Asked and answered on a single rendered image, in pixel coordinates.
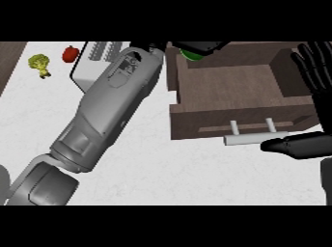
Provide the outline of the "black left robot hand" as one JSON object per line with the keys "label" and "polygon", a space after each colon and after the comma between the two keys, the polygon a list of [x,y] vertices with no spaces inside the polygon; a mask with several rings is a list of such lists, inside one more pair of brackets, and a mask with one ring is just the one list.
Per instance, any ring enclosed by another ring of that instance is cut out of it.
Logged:
{"label": "black left robot hand", "polygon": [[221,50],[229,44],[227,41],[131,41],[130,46],[150,50],[158,48],[159,50],[167,49],[167,45],[173,44],[181,50],[186,50],[198,55],[208,56],[215,50]]}

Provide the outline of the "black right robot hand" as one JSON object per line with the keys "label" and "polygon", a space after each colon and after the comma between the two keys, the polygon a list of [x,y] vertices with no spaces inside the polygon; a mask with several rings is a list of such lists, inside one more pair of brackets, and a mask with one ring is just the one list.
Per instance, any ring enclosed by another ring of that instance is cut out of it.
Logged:
{"label": "black right robot hand", "polygon": [[311,92],[322,131],[270,139],[261,144],[261,150],[310,159],[332,155],[332,44],[310,41],[298,45],[298,50],[291,58]]}

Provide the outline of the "green cup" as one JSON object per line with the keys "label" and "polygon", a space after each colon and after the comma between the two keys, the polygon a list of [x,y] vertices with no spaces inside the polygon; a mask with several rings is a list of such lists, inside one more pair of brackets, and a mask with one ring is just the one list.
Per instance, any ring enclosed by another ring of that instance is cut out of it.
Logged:
{"label": "green cup", "polygon": [[186,50],[180,50],[180,52],[181,52],[181,54],[183,54],[183,56],[190,60],[190,61],[199,61],[202,58],[204,58],[204,56],[202,55],[199,55],[199,54],[196,54],[196,53],[193,53],[193,52],[190,52],[190,51],[186,51]]}

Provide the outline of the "brown wooden drawer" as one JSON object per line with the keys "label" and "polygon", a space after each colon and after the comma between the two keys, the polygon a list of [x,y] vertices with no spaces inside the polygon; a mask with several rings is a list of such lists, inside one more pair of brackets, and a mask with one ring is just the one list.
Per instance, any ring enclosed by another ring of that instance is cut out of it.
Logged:
{"label": "brown wooden drawer", "polygon": [[291,59],[294,41],[233,42],[193,62],[167,50],[168,89],[179,112],[313,106],[311,93]]}
{"label": "brown wooden drawer", "polygon": [[313,102],[285,106],[207,111],[170,110],[171,139],[196,139],[232,135],[230,122],[236,121],[241,134],[269,132],[267,118],[277,131],[304,131],[319,125]]}

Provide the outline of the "brown wooden drawer front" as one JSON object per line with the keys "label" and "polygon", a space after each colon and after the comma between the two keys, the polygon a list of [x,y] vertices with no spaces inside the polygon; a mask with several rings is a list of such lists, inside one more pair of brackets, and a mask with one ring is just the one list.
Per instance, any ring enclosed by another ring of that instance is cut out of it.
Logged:
{"label": "brown wooden drawer front", "polygon": [[285,106],[207,111],[170,110],[171,139],[196,139],[232,135],[230,122],[236,121],[241,134],[269,132],[267,118],[277,131],[304,131],[319,125],[313,102]]}

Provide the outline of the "white dish rack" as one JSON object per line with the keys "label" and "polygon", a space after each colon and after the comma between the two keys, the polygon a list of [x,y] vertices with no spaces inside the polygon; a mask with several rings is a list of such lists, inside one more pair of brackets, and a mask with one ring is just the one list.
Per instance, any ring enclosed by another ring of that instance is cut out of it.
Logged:
{"label": "white dish rack", "polygon": [[69,74],[69,78],[83,92],[89,91],[105,69],[128,46],[127,41],[86,42]]}

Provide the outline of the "red bell pepper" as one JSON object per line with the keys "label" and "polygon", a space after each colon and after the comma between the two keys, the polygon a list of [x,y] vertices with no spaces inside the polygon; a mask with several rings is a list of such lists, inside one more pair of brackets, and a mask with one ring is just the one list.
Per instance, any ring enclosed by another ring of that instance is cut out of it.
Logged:
{"label": "red bell pepper", "polygon": [[72,63],[80,55],[80,49],[75,48],[72,45],[65,49],[62,53],[62,60],[66,63]]}

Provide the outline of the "green broccoli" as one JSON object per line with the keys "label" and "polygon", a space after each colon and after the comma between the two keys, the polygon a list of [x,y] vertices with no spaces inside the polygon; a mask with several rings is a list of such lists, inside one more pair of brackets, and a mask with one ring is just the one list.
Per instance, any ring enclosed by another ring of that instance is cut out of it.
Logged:
{"label": "green broccoli", "polygon": [[50,64],[50,58],[44,54],[35,54],[28,59],[28,66],[32,69],[38,70],[40,78],[46,79],[52,76],[52,73],[49,72],[49,64]]}

